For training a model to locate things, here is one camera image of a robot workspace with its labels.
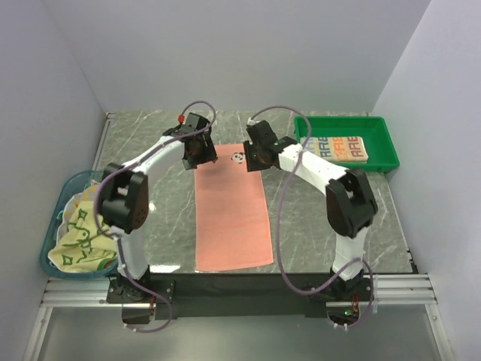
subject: small sticker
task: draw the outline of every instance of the small sticker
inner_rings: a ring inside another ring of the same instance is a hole
[[[232,155],[231,159],[237,164],[241,164],[246,160],[246,154],[244,152],[236,152]]]

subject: pink towel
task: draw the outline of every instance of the pink towel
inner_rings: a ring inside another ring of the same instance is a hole
[[[195,170],[196,268],[228,271],[271,264],[261,172],[247,173],[242,144],[219,145],[216,151],[217,162]]]

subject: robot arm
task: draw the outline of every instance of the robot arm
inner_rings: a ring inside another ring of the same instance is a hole
[[[104,222],[111,227],[111,231],[122,236],[121,243],[126,265],[136,280],[141,279],[149,267],[140,231],[149,211],[148,182],[155,184],[173,164],[179,161],[183,161],[185,169],[194,169],[199,164],[215,162],[217,155],[210,138],[210,131],[182,140],[174,140],[179,135],[203,129],[208,123],[206,118],[190,113],[184,124],[164,132],[159,141],[140,156],[122,165],[111,163],[104,170],[105,179],[119,168],[144,160],[132,170],[119,174],[106,185],[100,195],[99,207],[99,213],[104,217]],[[154,148],[166,143],[167,145],[162,149],[148,156]],[[126,276],[121,265],[118,272],[123,277]]]
[[[265,120],[247,127],[251,142],[244,142],[247,171],[258,171],[272,165],[291,172],[302,146],[295,140],[277,139]],[[363,258],[368,227],[377,212],[377,204],[366,174],[332,164],[312,153],[302,155],[295,175],[312,184],[326,196],[328,221],[336,232],[336,256],[331,272],[337,272],[351,259]],[[346,268],[340,278],[349,281],[362,276],[362,264]]]

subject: gray marble surface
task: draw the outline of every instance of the gray marble surface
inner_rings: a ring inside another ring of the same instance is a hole
[[[196,111],[211,116],[207,111]],[[215,144],[241,143],[248,139],[246,123],[252,111],[219,111],[213,129]],[[307,115],[341,115],[307,112]],[[97,169],[109,162],[125,162],[159,140],[177,124],[178,111],[124,111],[110,115],[111,124],[101,149]],[[269,111],[266,119],[279,137],[294,136],[294,115]],[[287,173],[272,168],[262,172],[274,241],[275,216],[280,189]],[[404,241],[389,185],[384,174],[368,175],[379,205],[367,239],[367,261],[377,273],[411,273]],[[150,214],[144,225],[147,259],[156,272],[195,271],[194,172],[184,171],[181,162],[162,179],[150,185]],[[291,184],[283,207],[281,224],[283,263],[289,272],[328,272],[334,259],[335,235],[329,226],[325,198],[300,178]],[[277,263],[232,272],[278,272]]]

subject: patterned cloth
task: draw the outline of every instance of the patterned cloth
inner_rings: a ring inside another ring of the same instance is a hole
[[[101,218],[102,229],[108,230]],[[63,272],[94,272],[116,259],[113,239],[97,229],[93,218],[93,202],[80,201],[67,224],[67,232],[48,253],[49,260]]]

